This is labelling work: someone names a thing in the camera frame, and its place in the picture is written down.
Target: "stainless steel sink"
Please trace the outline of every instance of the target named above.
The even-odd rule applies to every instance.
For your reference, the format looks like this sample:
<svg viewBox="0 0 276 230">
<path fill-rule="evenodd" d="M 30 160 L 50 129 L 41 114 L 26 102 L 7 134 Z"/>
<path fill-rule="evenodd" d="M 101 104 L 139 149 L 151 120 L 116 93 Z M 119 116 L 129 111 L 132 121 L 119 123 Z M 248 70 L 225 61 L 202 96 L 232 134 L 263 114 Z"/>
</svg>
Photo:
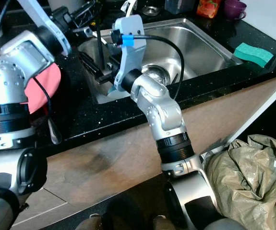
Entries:
<svg viewBox="0 0 276 230">
<path fill-rule="evenodd" d="M 232 53 L 187 19 L 148 23 L 144 25 L 144 31 L 147 35 L 165 37 L 180 48 L 185 58 L 184 80 L 242 63 Z M 111 41 L 110 30 L 101 31 L 101 35 L 107 41 Z M 143 65 L 159 65 L 168 71 L 170 82 L 178 82 L 180 77 L 180 57 L 177 52 L 172 47 L 159 41 L 147 40 L 146 42 L 147 47 Z M 84 42 L 78 49 L 92 57 L 97 65 L 100 64 L 95 38 Z M 108 61 L 108 50 L 105 47 L 103 49 L 105 60 Z M 126 92 L 111 92 L 112 84 L 110 82 L 99 85 L 89 73 L 87 73 L 87 82 L 93 97 L 99 104 L 129 96 Z"/>
</svg>

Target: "blue clip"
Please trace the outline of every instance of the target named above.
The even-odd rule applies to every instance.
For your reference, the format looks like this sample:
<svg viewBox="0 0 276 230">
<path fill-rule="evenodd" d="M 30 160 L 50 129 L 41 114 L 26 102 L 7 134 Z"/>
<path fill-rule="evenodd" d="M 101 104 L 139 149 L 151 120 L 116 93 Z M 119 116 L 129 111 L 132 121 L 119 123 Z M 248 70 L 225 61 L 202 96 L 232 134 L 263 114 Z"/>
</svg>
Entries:
<svg viewBox="0 0 276 230">
<path fill-rule="evenodd" d="M 122 35 L 124 46 L 134 46 L 133 35 Z"/>
</svg>

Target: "black countertop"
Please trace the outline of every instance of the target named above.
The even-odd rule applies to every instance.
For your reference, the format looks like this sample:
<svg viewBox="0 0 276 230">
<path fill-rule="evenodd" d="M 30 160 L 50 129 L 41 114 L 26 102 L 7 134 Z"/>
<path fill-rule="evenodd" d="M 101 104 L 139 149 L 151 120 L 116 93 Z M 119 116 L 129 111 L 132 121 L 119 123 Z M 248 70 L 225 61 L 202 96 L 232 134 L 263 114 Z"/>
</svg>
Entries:
<svg viewBox="0 0 276 230">
<path fill-rule="evenodd" d="M 109 11 L 102 18 L 101 27 L 110 28 L 115 19 L 121 16 L 122 13 L 117 10 Z M 212 20 L 194 14 L 171 15 L 164 10 L 157 17 L 142 16 L 144 23 L 180 17 L 186 17 L 195 23 L 231 52 L 234 52 L 240 43 L 245 42 L 266 49 L 274 55 L 265 68 L 244 62 L 228 69 L 185 80 L 177 99 L 182 109 L 276 77 L 276 41 L 243 21 L 227 22 L 222 12 Z M 1 37 L 0 43 L 8 41 L 26 29 L 32 31 L 35 26 L 31 23 L 11 26 Z M 86 71 L 80 64 L 75 47 L 68 57 L 57 57 L 56 63 L 61 69 L 62 79 L 52 97 L 52 118 L 62 133 L 63 142 L 57 146 L 51 144 L 42 110 L 31 116 L 33 125 L 37 126 L 37 147 L 47 156 L 147 122 L 146 117 L 130 98 L 106 104 L 95 103 L 86 83 Z M 171 95 L 175 93 L 176 87 L 168 86 Z"/>
</svg>

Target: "red package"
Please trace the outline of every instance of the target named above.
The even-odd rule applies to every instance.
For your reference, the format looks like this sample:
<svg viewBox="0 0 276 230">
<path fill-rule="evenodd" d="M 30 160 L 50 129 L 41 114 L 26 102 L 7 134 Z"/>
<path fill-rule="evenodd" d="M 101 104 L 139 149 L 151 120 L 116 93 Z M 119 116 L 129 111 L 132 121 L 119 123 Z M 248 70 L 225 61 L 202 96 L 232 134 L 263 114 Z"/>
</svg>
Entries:
<svg viewBox="0 0 276 230">
<path fill-rule="evenodd" d="M 206 18 L 214 18 L 222 0 L 200 0 L 196 13 Z"/>
</svg>

